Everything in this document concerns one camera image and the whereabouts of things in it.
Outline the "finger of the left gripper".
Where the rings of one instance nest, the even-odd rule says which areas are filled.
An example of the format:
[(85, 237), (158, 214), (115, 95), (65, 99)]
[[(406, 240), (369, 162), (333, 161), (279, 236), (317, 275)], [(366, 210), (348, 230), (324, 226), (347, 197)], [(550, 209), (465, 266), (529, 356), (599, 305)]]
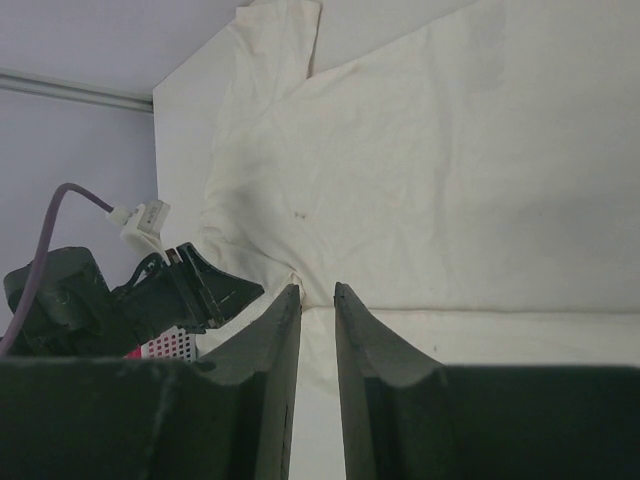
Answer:
[(260, 284), (215, 268), (191, 243), (178, 246), (176, 253), (191, 317), (185, 330), (219, 329), (265, 293)]

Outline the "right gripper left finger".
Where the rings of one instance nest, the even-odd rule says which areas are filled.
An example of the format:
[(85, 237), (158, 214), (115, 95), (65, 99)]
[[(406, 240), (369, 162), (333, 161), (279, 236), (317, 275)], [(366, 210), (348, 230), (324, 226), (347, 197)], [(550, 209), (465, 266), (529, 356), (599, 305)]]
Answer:
[(301, 331), (285, 287), (200, 360), (1, 363), (5, 479), (285, 479)]

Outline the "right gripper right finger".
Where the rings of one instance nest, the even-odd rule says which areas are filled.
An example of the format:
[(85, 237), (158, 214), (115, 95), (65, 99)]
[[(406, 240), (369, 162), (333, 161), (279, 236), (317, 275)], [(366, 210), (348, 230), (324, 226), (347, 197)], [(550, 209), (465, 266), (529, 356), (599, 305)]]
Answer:
[(447, 366), (334, 294), (350, 479), (635, 479), (639, 371)]

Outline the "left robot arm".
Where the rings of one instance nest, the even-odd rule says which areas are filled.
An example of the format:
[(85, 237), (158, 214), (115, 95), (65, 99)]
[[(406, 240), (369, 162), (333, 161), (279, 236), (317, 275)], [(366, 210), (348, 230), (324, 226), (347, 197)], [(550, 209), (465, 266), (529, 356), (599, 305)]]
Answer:
[(190, 243), (168, 254), (146, 256), (126, 284), (111, 289), (87, 248), (49, 252), (10, 354), (125, 356), (173, 327), (219, 329), (264, 293), (216, 269)]

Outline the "cream white t shirt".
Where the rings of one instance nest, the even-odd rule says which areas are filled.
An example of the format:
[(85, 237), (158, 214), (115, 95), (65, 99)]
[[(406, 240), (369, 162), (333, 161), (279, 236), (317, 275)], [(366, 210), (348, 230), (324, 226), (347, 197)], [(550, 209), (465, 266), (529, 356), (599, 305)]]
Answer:
[(451, 363), (639, 360), (639, 5), (478, 1), (311, 74), (320, 7), (229, 24), (200, 216), (223, 269), (303, 300), (335, 389), (334, 286)]

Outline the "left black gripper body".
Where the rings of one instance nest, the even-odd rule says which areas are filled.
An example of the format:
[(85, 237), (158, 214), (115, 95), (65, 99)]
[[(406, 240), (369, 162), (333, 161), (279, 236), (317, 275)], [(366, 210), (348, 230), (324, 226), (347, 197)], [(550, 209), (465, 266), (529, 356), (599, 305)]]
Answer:
[(177, 252), (168, 253), (169, 263), (154, 253), (144, 258), (124, 285), (112, 290), (112, 299), (137, 345), (178, 327), (200, 332), (194, 297), (181, 277), (183, 262)]

